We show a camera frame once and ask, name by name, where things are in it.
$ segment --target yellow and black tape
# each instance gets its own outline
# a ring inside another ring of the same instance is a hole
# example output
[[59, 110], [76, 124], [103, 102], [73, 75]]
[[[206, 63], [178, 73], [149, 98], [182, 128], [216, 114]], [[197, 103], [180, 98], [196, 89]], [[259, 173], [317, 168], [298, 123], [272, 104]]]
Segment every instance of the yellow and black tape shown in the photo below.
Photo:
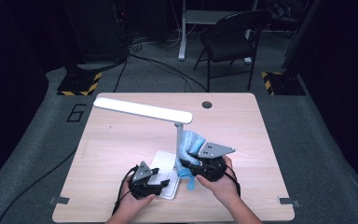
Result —
[[272, 75], [283, 75], [281, 72], [262, 72], [261, 77], [264, 80], [264, 84], [266, 85], [266, 89], [268, 92], [268, 95], [274, 95], [274, 90], [272, 89], [271, 83], [269, 82], [269, 74]]
[[92, 95], [97, 89], [98, 82], [103, 74], [99, 73], [95, 76], [94, 80], [92, 81], [91, 86], [87, 91], [57, 91], [57, 95], [67, 95], [67, 96], [74, 96], [74, 95]]

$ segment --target metal chair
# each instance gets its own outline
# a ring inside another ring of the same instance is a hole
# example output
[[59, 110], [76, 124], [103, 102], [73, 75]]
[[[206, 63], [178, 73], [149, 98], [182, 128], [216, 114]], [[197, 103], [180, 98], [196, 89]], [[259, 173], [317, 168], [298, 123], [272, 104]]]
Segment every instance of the metal chair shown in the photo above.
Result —
[[[199, 62], [208, 61], [207, 91], [210, 91], [211, 78], [238, 74], [211, 77], [211, 62], [230, 61], [230, 64], [233, 64], [235, 60], [244, 58], [252, 58], [251, 70], [245, 71], [250, 72], [248, 90], [251, 89], [260, 32], [270, 19], [271, 13], [264, 9], [236, 12], [220, 19], [212, 29], [200, 35], [203, 50], [193, 69], [197, 68]], [[252, 31], [249, 38], [245, 36], [247, 30]], [[202, 59], [205, 52], [207, 52], [208, 58]]]

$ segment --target blue cloth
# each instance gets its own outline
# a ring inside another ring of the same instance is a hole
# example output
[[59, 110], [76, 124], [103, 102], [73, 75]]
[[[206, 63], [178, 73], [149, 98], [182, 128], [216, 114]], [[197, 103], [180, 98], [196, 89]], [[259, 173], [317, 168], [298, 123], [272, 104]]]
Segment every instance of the blue cloth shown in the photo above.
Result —
[[188, 155], [187, 153], [193, 153], [198, 154], [200, 151], [200, 148], [205, 142], [205, 138], [203, 138], [201, 135], [192, 132], [192, 131], [183, 131], [182, 135], [182, 142], [179, 146], [179, 149], [176, 151], [176, 161], [175, 161], [175, 167], [176, 167], [176, 173], [180, 178], [190, 178], [190, 181], [188, 182], [187, 188], [189, 190], [193, 190], [195, 188], [194, 186], [194, 177], [190, 169], [185, 168], [180, 162], [179, 159], [189, 161], [191, 164], [194, 165], [200, 165], [200, 162]]

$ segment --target cable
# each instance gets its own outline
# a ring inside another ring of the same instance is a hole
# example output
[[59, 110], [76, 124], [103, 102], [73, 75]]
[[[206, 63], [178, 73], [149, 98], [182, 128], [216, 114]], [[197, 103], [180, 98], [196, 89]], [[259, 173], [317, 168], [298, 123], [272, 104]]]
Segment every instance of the cable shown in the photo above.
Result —
[[147, 37], [140, 37], [137, 40], [133, 40], [129, 47], [133, 50], [133, 51], [140, 51], [142, 49], [142, 44], [147, 40]]
[[155, 63], [155, 62], [152, 62], [152, 61], [147, 61], [147, 62], [149, 62], [149, 63], [155, 65], [156, 67], [160, 68], [161, 70], [163, 70], [163, 71], [165, 71], [165, 72], [167, 72], [167, 73], [169, 73], [169, 74], [171, 74], [171, 75], [174, 75], [174, 76], [176, 76], [176, 77], [180, 77], [182, 80], [184, 80], [184, 81], [185, 81], [185, 90], [184, 90], [184, 92], [186, 92], [187, 84], [188, 84], [188, 87], [191, 89], [191, 91], [194, 92], [194, 91], [193, 91], [193, 88], [192, 88], [191, 85], [190, 85], [190, 83], [188, 83], [188, 81], [187, 81], [183, 76], [178, 75], [178, 74], [175, 74], [175, 73], [173, 73], [173, 72], [171, 72], [171, 71], [166, 70], [165, 68], [161, 67], [158, 63]]
[[[204, 4], [204, 0], [202, 0], [200, 10], [203, 10], [203, 4]], [[186, 37], [187, 37], [188, 35], [190, 35], [190, 33], [194, 30], [194, 28], [196, 27], [196, 25], [197, 25], [197, 24], [194, 24], [193, 27], [191, 27], [191, 30], [186, 34]]]
[[[173, 16], [175, 17], [176, 26], [178, 27], [178, 31], [180, 31], [179, 21], [178, 21], [178, 19], [176, 18], [176, 13], [175, 13], [175, 9], [174, 9], [174, 7], [173, 7], [173, 2], [172, 2], [172, 0], [171, 0], [171, 8], [172, 8]], [[171, 47], [175, 46], [175, 45], [179, 42], [179, 40], [180, 40], [180, 32], [178, 32], [178, 37], [176, 38], [175, 43], [173, 43], [173, 44], [171, 44], [171, 45], [164, 45], [164, 44], [163, 44], [163, 46], [166, 47], [166, 48], [171, 48]]]
[[44, 179], [46, 176], [48, 176], [49, 174], [51, 174], [53, 171], [55, 171], [57, 168], [59, 168], [64, 162], [66, 162], [67, 160], [69, 160], [69, 158], [72, 157], [72, 155], [74, 155], [76, 152], [76, 149], [74, 151], [71, 152], [71, 154], [69, 154], [63, 161], [61, 161], [58, 165], [56, 165], [53, 169], [51, 169], [50, 171], [48, 171], [47, 173], [45, 173], [44, 175], [42, 175], [40, 178], [38, 178], [34, 183], [32, 183], [30, 186], [28, 186], [28, 188], [26, 188], [25, 190], [23, 190], [19, 195], [17, 195], [16, 198], [14, 198], [11, 203], [7, 206], [7, 208], [5, 209], [5, 211], [2, 213], [2, 215], [0, 216], [0, 223], [2, 221], [2, 219], [4, 218], [5, 214], [7, 213], [7, 211], [11, 208], [11, 206], [13, 206], [13, 204], [24, 194], [26, 193], [30, 188], [32, 188], [34, 185], [36, 185], [37, 183], [39, 183], [42, 179]]
[[113, 92], [116, 92], [117, 86], [118, 86], [118, 82], [120, 81], [121, 76], [123, 75], [123, 72], [124, 72], [124, 69], [126, 68], [126, 66], [127, 66], [127, 59], [124, 61], [124, 65], [123, 65], [123, 68], [121, 69], [120, 75], [118, 75], [118, 79], [117, 79], [117, 82], [116, 82], [116, 86], [115, 86], [115, 88], [113, 89]]
[[235, 187], [236, 187], [236, 189], [237, 189], [238, 195], [241, 196], [241, 185], [240, 185], [240, 183], [238, 183], [237, 176], [235, 175], [235, 172], [234, 172], [233, 169], [231, 169], [231, 167], [229, 167], [229, 166], [226, 165], [226, 167], [228, 167], [228, 169], [231, 170], [232, 174], [234, 174], [234, 177], [232, 177], [231, 175], [229, 175], [226, 171], [220, 171], [220, 170], [216, 169], [216, 168], [215, 168], [214, 166], [212, 166], [212, 165], [208, 165], [207, 167], [208, 167], [208, 168], [211, 168], [211, 169], [213, 169], [213, 170], [215, 170], [215, 171], [218, 172], [218, 173], [224, 174], [224, 175], [226, 175], [228, 178], [230, 178], [230, 179], [232, 180], [232, 182], [234, 182], [234, 184], [235, 184]]
[[114, 67], [117, 67], [117, 66], [121, 65], [123, 62], [126, 62], [126, 61], [127, 61], [127, 59], [120, 59], [120, 60], [117, 60], [114, 64], [110, 64], [110, 65], [107, 65], [107, 66], [104, 66], [104, 67], [99, 67], [99, 68], [94, 68], [94, 69], [84, 69], [84, 70], [87, 71], [87, 72], [101, 73], [103, 71], [106, 71], [106, 70], [112, 69]]
[[120, 188], [118, 189], [118, 196], [117, 196], [117, 200], [116, 200], [116, 203], [115, 203], [115, 208], [113, 208], [112, 215], [113, 215], [113, 214], [118, 210], [118, 208], [120, 207], [121, 200], [123, 200], [123, 198], [129, 193], [129, 191], [128, 191], [127, 193], [125, 193], [125, 194], [123, 195], [123, 197], [120, 198], [120, 196], [121, 196], [121, 191], [123, 190], [124, 183], [127, 181], [127, 177], [130, 175], [131, 172], [135, 172], [137, 169], [138, 169], [138, 165], [132, 167], [132, 168], [124, 175], [124, 178], [121, 180]]
[[185, 77], [187, 77], [187, 78], [189, 78], [190, 80], [192, 80], [193, 82], [197, 83], [198, 85], [200, 85], [200, 86], [206, 91], [205, 87], [202, 86], [202, 84], [200, 84], [197, 80], [195, 80], [195, 79], [192, 78], [192, 77], [187, 76], [187, 75], [184, 74], [183, 72], [179, 71], [178, 69], [176, 69], [176, 68], [174, 68], [174, 67], [172, 67], [172, 66], [170, 66], [170, 65], [167, 65], [166, 63], [162, 63], [162, 62], [159, 62], [159, 61], [156, 61], [156, 60], [153, 60], [153, 59], [148, 59], [148, 58], [144, 58], [144, 57], [141, 57], [141, 56], [133, 55], [133, 54], [131, 54], [131, 53], [129, 53], [129, 55], [132, 56], [132, 57], [134, 57], [134, 58], [137, 58], [137, 59], [145, 60], [145, 61], [147, 61], [147, 62], [149, 62], [149, 63], [152, 63], [153, 65], [155, 65], [155, 63], [157, 63], [157, 64], [163, 65], [163, 66], [165, 66], [165, 67], [167, 67], [167, 68], [169, 68], [169, 69], [172, 69], [174, 72], [180, 74], [180, 76], [182, 76], [182, 79], [183, 79], [188, 85], [190, 85], [190, 84], [189, 84], [188, 81], [185, 79]]

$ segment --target gray carpet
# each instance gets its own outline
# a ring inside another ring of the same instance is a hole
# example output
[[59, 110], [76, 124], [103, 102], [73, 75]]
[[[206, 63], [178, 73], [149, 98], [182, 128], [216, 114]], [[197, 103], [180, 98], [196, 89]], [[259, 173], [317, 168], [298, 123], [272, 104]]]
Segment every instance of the gray carpet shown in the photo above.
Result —
[[[358, 223], [358, 177], [327, 131], [312, 99], [308, 94], [270, 96], [260, 76], [263, 71], [281, 71], [288, 44], [289, 39], [285, 35], [262, 35], [251, 93], [259, 103], [289, 195], [302, 204], [295, 208], [296, 217], [291, 223]], [[199, 65], [196, 71], [192, 70], [200, 48], [198, 39], [187, 41], [184, 62], [177, 60], [178, 45], [167, 48], [161, 44], [143, 44], [142, 50], [131, 53], [169, 64], [205, 84], [206, 64]], [[84, 67], [98, 68], [103, 65], [106, 64]], [[49, 89], [46, 98], [0, 171], [0, 216], [17, 195], [76, 149], [93, 100], [99, 92], [115, 89], [123, 66], [103, 72], [96, 91], [90, 96], [56, 95], [65, 70], [58, 69], [47, 74]], [[228, 69], [242, 69], [244, 66], [243, 62], [236, 61]], [[222, 70], [227, 71], [226, 64], [213, 65], [213, 71]], [[211, 91], [246, 91], [248, 76], [242, 74], [213, 79]], [[203, 91], [199, 85], [188, 81], [193, 91]], [[133, 57], [129, 57], [117, 85], [117, 92], [181, 91], [191, 89], [177, 74]], [[79, 122], [67, 122], [75, 105], [78, 105], [76, 109], [84, 111], [83, 116]], [[72, 157], [24, 193], [8, 210], [2, 223], [53, 223], [54, 205], [47, 201], [60, 195], [71, 161]]]

